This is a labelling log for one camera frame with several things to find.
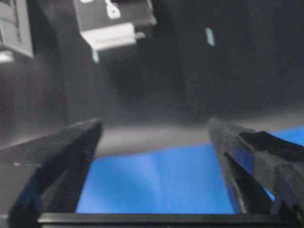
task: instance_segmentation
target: blue surface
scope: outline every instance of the blue surface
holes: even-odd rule
[[[304,145],[304,127],[273,133]],[[78,213],[233,213],[210,144],[96,160]]]

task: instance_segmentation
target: dark background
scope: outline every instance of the dark background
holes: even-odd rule
[[[205,142],[212,116],[266,130],[304,123],[302,0],[153,4],[154,38],[96,64],[73,0],[29,0],[35,57],[0,65],[0,147],[92,117],[105,125],[99,154]]]

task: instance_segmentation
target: white label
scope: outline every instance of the white label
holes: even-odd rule
[[[118,9],[118,6],[116,4],[113,4],[111,0],[105,0],[105,3],[106,11],[110,19],[118,19],[122,16],[120,10]]]
[[[8,63],[13,61],[14,61],[14,57],[11,51],[0,52],[0,63]]]
[[[82,37],[95,50],[105,50],[136,44],[134,25],[125,23],[81,32]]]

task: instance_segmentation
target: black box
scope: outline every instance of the black box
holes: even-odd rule
[[[74,0],[79,30],[95,50],[135,44],[157,21],[150,0]]]

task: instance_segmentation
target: dark panel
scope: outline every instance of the dark panel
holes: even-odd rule
[[[56,32],[36,1],[28,1],[35,58],[0,65],[0,147],[66,125],[63,71]]]

